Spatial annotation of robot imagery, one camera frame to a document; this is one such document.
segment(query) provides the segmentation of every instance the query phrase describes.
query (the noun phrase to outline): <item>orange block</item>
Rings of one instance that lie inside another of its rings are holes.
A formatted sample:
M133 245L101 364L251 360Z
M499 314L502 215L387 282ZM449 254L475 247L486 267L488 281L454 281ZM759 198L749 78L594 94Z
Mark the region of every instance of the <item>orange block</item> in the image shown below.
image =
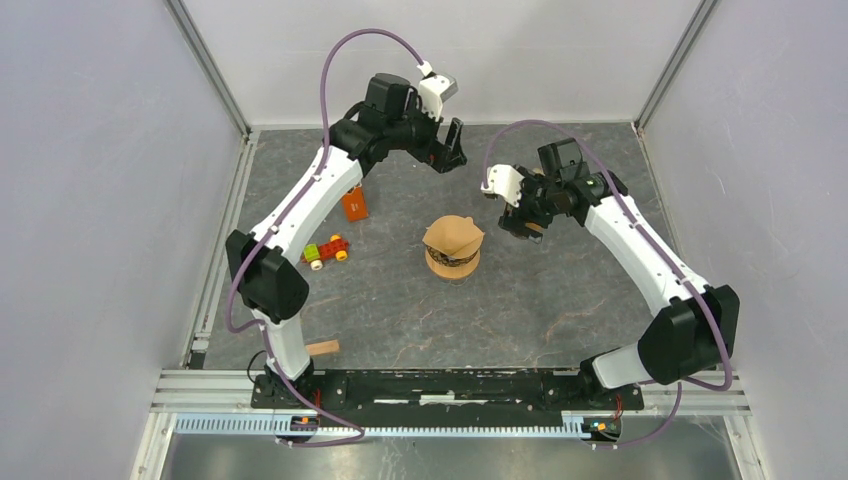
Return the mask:
M362 193L362 185L350 189L342 197L342 205L345 209L348 222L356 222L368 218L368 207L365 206L365 194Z

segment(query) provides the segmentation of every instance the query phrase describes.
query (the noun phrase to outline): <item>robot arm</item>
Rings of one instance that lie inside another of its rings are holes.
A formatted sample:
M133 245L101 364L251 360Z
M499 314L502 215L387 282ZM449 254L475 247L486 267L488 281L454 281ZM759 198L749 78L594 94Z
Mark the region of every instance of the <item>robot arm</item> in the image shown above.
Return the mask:
M227 238L227 259L235 276L258 239L272 233L247 267L238 291L254 317L264 321L260 328L268 329L273 351L280 355L276 360L290 379L298 378L310 365L298 314L309 285L294 265L333 206L392 150L405 150L439 173L467 162L460 145L460 120L451 122L445 143L437 138L442 107L457 91L456 81L434 73L426 62L419 68L424 78L417 89L394 75L380 73L371 78L365 101L331 126L323 167L319 169L321 147L270 215L249 233L235 230ZM285 221L277 225L281 215Z
M573 139L539 149L542 170L495 165L487 172L483 193L506 201L498 225L519 238L540 241L542 230L564 214L585 227L612 252L636 283L654 320L638 342L585 360L580 375L590 392L656 381L668 385L720 362L715 340L692 294L683 286L655 245L695 286L716 318L732 354L739 298L729 286L713 288L686 266L639 213L627 188L615 176L622 200L635 215L631 222L612 194L606 178L589 173ZM653 240L652 245L637 225Z

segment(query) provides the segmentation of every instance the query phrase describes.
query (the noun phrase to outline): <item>work surface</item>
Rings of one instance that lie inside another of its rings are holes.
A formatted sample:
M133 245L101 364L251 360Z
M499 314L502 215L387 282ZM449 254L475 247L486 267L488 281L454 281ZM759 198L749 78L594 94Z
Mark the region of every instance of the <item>work surface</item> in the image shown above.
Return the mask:
M565 125L585 139L627 185L644 217L669 241L658 194L630 125ZM479 191L486 145L500 126L468 126L468 165L439 175L393 153L363 181L369 218L348 223L338 205L312 241L341 234L346 262L313 272L302 310L307 342L338 339L341 352L318 368L574 366L634 342L651 321L638 289L615 258L573 219L555 219L541 244L497 226L503 202ZM259 137L238 226L249 231L286 196L320 145L319 130ZM536 148L561 139L543 127L507 134L492 163L539 164ZM443 215L471 216L485 232L481 262L464 282L437 278L421 239ZM217 310L207 369L241 369L262 349L259 332L232 335L223 322L229 281ZM251 318L240 301L236 323Z

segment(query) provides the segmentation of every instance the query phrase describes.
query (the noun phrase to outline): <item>black bracket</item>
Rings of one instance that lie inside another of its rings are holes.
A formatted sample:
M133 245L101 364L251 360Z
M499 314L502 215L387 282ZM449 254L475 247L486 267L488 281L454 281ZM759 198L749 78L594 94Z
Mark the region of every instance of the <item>black bracket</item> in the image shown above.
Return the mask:
M563 411L615 411L616 397L625 410L645 408L637 386L590 397L577 372L555 369L324 370L299 377L297 389L366 427L561 426ZM303 408L267 370L250 406Z

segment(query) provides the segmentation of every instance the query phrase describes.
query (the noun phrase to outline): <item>small wooden stick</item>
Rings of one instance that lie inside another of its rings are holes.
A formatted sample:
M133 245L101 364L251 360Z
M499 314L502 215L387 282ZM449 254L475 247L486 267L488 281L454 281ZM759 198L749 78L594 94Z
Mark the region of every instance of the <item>small wooden stick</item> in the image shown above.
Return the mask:
M330 340L328 342L311 343L306 346L306 351L310 356L326 355L328 353L338 353L341 350L338 340Z

